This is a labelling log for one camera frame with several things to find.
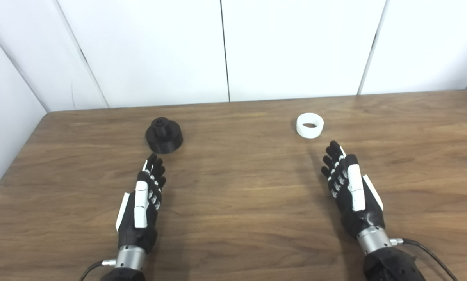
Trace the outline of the white and black left hand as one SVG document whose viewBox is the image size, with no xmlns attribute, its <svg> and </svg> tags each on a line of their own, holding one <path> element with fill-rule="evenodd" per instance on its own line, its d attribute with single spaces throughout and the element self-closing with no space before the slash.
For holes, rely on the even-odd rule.
<svg viewBox="0 0 467 281">
<path fill-rule="evenodd" d="M 148 254 L 157 241 L 155 228 L 166 184 L 163 160 L 152 153 L 138 172 L 135 189 L 124 193 L 116 219 L 118 247 L 139 247 Z"/>
</svg>

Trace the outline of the white and black right hand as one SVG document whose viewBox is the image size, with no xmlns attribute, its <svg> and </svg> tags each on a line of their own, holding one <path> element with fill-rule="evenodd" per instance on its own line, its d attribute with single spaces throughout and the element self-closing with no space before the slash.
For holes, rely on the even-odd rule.
<svg viewBox="0 0 467 281">
<path fill-rule="evenodd" d="M 346 153 L 332 140 L 323 162 L 321 172 L 337 204 L 344 230 L 356 238 L 366 228 L 385 228 L 382 200 L 369 178 L 362 174 L 356 155 Z"/>
</svg>

